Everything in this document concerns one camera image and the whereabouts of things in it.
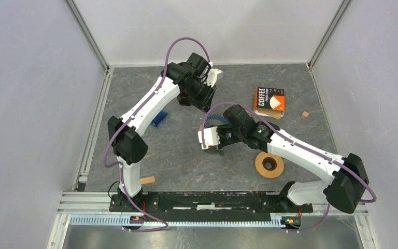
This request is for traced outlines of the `clear glass coffee server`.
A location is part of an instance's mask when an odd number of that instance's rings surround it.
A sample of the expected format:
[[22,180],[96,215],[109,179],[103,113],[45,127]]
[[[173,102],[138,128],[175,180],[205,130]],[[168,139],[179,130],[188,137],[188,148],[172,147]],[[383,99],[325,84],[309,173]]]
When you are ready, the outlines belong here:
[[211,155],[219,155],[223,156],[224,151],[219,146],[209,146],[208,148],[204,149],[204,152]]

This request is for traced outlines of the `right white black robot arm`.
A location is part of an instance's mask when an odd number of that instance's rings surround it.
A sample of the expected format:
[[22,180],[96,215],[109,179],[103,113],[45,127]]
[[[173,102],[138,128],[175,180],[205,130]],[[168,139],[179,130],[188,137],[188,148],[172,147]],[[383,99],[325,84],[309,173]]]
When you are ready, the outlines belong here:
[[294,182],[278,198],[279,206],[291,212],[299,205],[328,203],[344,213],[352,214],[363,194],[368,191],[369,179],[362,159],[353,153],[344,157],[305,143],[277,125],[260,118],[255,121],[241,105],[229,107],[223,116],[225,124],[207,128],[211,146],[224,147],[244,143],[251,149],[280,156],[319,177],[319,181]]

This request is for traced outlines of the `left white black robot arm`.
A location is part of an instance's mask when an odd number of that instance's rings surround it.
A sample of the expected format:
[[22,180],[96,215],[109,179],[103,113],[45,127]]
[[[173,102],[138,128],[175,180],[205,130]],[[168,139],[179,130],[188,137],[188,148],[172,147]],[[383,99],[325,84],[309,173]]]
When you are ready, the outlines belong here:
[[143,135],[159,112],[181,93],[190,105],[202,112],[211,108],[222,70],[197,53],[187,61],[167,64],[151,89],[138,103],[120,118],[108,120],[109,143],[120,167],[120,189],[125,195],[122,204],[129,211],[142,205],[140,161],[148,151]]

